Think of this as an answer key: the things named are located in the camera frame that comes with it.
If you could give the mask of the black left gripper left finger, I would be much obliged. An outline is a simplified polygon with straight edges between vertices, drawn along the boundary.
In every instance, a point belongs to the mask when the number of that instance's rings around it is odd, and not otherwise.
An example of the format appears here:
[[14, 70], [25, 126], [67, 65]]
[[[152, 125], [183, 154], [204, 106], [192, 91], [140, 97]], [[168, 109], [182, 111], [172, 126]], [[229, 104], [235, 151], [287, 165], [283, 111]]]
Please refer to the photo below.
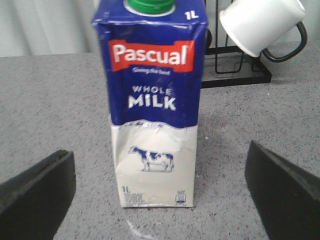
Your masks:
[[0, 185], [0, 238], [52, 240], [75, 193], [74, 153], [58, 150]]

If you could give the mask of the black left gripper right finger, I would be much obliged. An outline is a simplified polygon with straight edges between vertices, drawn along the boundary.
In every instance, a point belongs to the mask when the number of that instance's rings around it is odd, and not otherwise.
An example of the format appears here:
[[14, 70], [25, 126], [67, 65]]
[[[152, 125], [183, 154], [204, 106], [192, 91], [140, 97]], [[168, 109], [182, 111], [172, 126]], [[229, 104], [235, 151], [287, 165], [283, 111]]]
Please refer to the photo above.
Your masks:
[[320, 238], [320, 179], [251, 141], [245, 180], [271, 240]]

